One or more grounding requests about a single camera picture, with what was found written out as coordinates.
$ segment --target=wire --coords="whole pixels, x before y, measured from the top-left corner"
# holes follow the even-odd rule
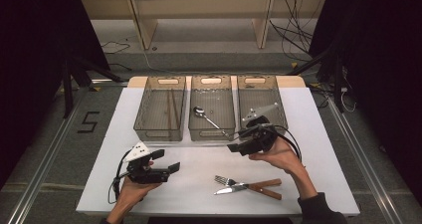
[[[319,0],[318,2],[317,2],[317,5],[316,5],[316,9],[314,10],[314,12],[313,12],[313,14],[311,15],[311,17],[310,17],[310,19],[302,26],[302,28],[304,28],[305,26],[307,26],[308,25],[308,23],[313,19],[313,17],[314,17],[314,15],[316,14],[316,12],[317,12],[317,10],[319,9],[319,6],[320,6],[320,2],[321,2],[322,0]]]
[[[283,130],[285,130],[292,137],[293,141],[296,144],[296,148],[295,148],[295,146],[293,145],[293,143],[288,138],[286,138],[284,135],[281,135],[280,133],[278,133],[279,137],[281,137],[282,139],[284,139],[286,142],[288,142],[294,148],[294,150],[296,151],[296,155],[298,156],[299,160],[302,161],[301,148],[299,147],[299,144],[296,141],[295,137],[292,135],[292,133],[288,129],[286,129],[285,127],[283,127],[281,125],[274,125],[274,127],[280,127],[280,128],[282,128]]]
[[[128,44],[128,43],[119,43],[119,42],[110,41],[110,42],[107,42],[104,45],[102,45],[102,48],[107,48],[107,45],[108,44],[111,44],[111,43],[115,43],[116,45],[125,46],[125,47],[124,48],[121,48],[121,49],[119,49],[119,50],[117,50],[115,52],[112,52],[112,53],[105,52],[105,54],[116,54],[116,53],[121,52],[123,50],[126,50],[127,48],[130,47],[130,44]]]
[[[287,39],[287,37],[286,37],[286,33],[287,33],[287,31],[288,31],[288,28],[289,28],[289,26],[290,26],[290,24],[292,23],[292,21],[291,21],[291,19],[292,19],[292,17],[289,19],[289,23],[288,23],[288,26],[286,27],[286,30],[285,30],[285,32],[284,32],[284,34],[282,35],[276,28],[276,31],[277,31],[277,33],[282,37],[282,51],[283,51],[283,53],[288,57],[288,58],[291,58],[291,59],[296,59],[296,60],[299,60],[295,55],[293,55],[293,58],[292,57],[290,57],[289,55],[287,55],[287,52],[285,51],[285,48],[284,48],[284,42],[285,42],[285,39],[286,40],[288,40],[288,41],[290,41],[289,39]]]
[[[285,31],[288,31],[290,33],[294,33],[294,34],[298,34],[298,35],[300,34],[299,32],[295,32],[295,31],[292,31],[292,30],[289,30],[289,29],[286,29],[286,28],[282,28],[282,27],[276,26],[273,23],[272,23],[272,25],[273,25],[274,28],[277,28],[277,29],[285,30]],[[306,37],[311,39],[313,37],[313,35],[307,34]]]
[[[288,42],[290,42],[292,45],[296,46],[297,48],[299,48],[299,49],[300,49],[301,51],[303,51],[304,53],[309,54],[307,50],[305,50],[304,48],[302,48],[302,47],[298,46],[295,42],[293,42],[292,40],[290,40],[289,38],[287,38],[287,37],[286,37],[286,32],[288,31],[288,29],[285,29],[285,30],[286,30],[286,31],[285,31],[285,34],[281,34],[281,33],[279,32],[279,30],[277,29],[277,27],[273,24],[273,22],[272,22],[271,20],[270,20],[270,23],[271,23],[271,25],[274,27],[274,29],[276,30],[276,32],[277,32],[280,36],[282,36],[282,37],[283,37],[283,39],[288,40]]]
[[[300,35],[299,35],[299,39],[301,40],[301,42],[302,42],[302,45],[305,47],[305,44],[304,44],[304,42],[303,42],[303,40],[302,40],[302,33],[303,33],[303,30],[301,29],[301,26],[299,25],[299,22],[298,22],[298,19],[297,19],[297,17],[295,17],[295,15],[294,15],[294,13],[296,12],[296,7],[297,7],[297,0],[295,0],[294,2],[294,10],[292,10],[291,9],[291,6],[290,6],[290,4],[289,4],[289,2],[288,2],[288,0],[285,0],[285,2],[286,2],[286,5],[288,6],[288,8],[289,8],[289,12],[290,12],[290,14],[291,14],[291,17],[289,18],[289,24],[288,24],[288,27],[289,27],[289,25],[290,24],[292,24],[294,27],[296,27],[297,29],[298,29],[298,32],[300,33]]]
[[[128,175],[129,175],[129,173],[128,173],[128,172],[125,172],[125,173],[123,173],[123,174],[120,174],[121,166],[123,165],[123,160],[124,160],[124,158],[125,158],[125,157],[129,154],[129,153],[130,153],[130,150],[129,150],[129,151],[127,151],[127,152],[124,154],[124,156],[123,156],[123,157],[121,158],[121,160],[120,160],[120,163],[118,164],[117,172],[115,173],[115,178],[112,180],[111,186],[109,187],[109,190],[108,190],[108,198],[107,198],[107,200],[108,200],[108,203],[109,203],[109,204],[113,204],[113,203],[116,203],[116,202],[117,202],[118,196],[120,195],[120,191],[119,191],[120,180],[121,180],[123,177],[125,177],[125,176],[128,176]],[[109,201],[109,193],[110,193],[111,188],[112,188],[112,190],[114,191],[114,194],[115,194],[115,202],[110,202],[110,201]]]
[[[347,108],[347,106],[345,105],[344,100],[343,100],[343,96],[344,96],[344,94],[345,94],[345,92],[342,92],[342,93],[341,93],[341,102],[342,102],[342,104],[343,104],[344,108],[345,108],[348,112],[354,112],[354,110],[356,110],[356,103],[354,103],[354,105],[353,105],[353,110],[349,110],[349,109]]]
[[[329,97],[332,97],[333,91],[326,91],[324,89],[309,84],[307,84],[307,87],[311,90],[311,93],[324,97],[324,100],[318,106],[316,106],[317,109],[319,110],[326,108],[328,106]]]
[[[109,65],[110,66],[120,66],[120,67],[127,69],[128,71],[132,71],[132,68],[126,67],[126,66],[119,64],[119,63],[110,63]]]

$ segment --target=black sleeve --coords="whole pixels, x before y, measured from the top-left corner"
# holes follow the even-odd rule
[[[106,218],[103,218],[100,224],[109,224],[109,222],[106,221]]]
[[[303,224],[346,224],[345,217],[339,212],[333,212],[326,204],[325,194],[320,192],[317,196],[301,200]]]

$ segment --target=hand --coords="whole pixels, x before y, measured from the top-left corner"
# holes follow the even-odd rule
[[[290,145],[280,137],[277,137],[273,147],[269,151],[250,154],[249,158],[251,160],[269,162],[271,165],[281,168],[288,174],[292,174],[292,172],[304,168]]]
[[[110,224],[120,223],[136,203],[144,198],[150,190],[160,185],[161,183],[139,184],[132,182],[130,178],[126,176],[117,202],[106,221]]]
[[[249,158],[251,160],[269,162],[271,165],[281,168],[287,174],[290,174],[295,181],[301,199],[317,196],[317,191],[307,170],[284,139],[277,137],[269,151],[250,154]]]
[[[150,190],[159,185],[161,185],[161,183],[139,184],[132,182],[130,178],[126,176],[116,205],[123,204],[124,206],[130,206],[131,209],[131,207],[144,198]]]

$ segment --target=transparent plastic bin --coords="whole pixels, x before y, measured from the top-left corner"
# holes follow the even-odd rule
[[[193,109],[201,107],[206,116],[195,115]],[[236,122],[233,105],[233,92],[230,76],[194,76],[190,93],[189,132],[193,141],[230,140]]]
[[[185,77],[148,77],[134,130],[142,141],[183,139]]]
[[[239,126],[240,130],[246,129],[247,121],[242,121],[251,109],[257,109],[279,104],[275,109],[264,113],[264,116],[284,134],[288,129],[285,110],[280,98],[279,86],[274,76],[238,76],[238,101],[239,101]]]

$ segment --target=white tabletop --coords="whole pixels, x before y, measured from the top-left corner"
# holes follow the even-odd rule
[[[111,119],[102,148],[93,167],[77,211],[106,215],[113,208],[108,204],[108,189],[122,156],[139,138],[133,124],[143,94],[142,88],[123,89]],[[289,131],[302,150],[303,163],[319,192],[325,192],[328,206],[346,216],[359,214],[356,202],[344,178],[338,160],[326,134],[316,104],[307,88],[280,88]],[[170,175],[168,182],[152,190],[131,213],[147,216],[293,216],[300,215],[299,193],[293,180],[284,171],[263,161],[232,153],[229,142],[190,140],[185,113],[184,136],[180,142],[151,142],[150,150],[165,149],[153,167],[167,167],[180,161],[180,170]],[[226,176],[242,182],[259,182],[281,178],[281,186],[269,189],[282,193],[281,201],[251,190],[214,195],[223,188],[213,179]]]

